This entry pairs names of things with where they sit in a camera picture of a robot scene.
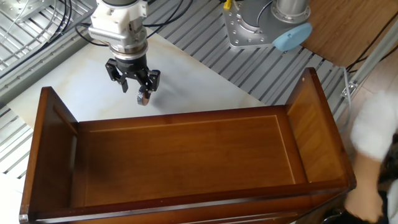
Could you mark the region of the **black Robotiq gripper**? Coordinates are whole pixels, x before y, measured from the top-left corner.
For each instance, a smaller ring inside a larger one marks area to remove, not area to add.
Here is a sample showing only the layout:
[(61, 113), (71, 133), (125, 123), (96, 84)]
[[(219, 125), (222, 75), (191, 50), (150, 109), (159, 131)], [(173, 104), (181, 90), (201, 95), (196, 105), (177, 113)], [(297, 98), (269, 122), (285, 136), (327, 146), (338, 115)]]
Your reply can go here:
[(126, 76), (121, 75), (118, 69), (122, 73), (136, 73), (136, 80), (141, 85), (140, 91), (156, 91), (160, 83), (160, 70), (149, 70), (147, 66), (147, 56), (144, 54), (139, 58), (132, 60), (122, 60), (120, 58), (110, 58), (105, 64), (106, 70), (110, 79), (114, 82), (118, 82), (123, 93), (128, 90), (128, 84)]

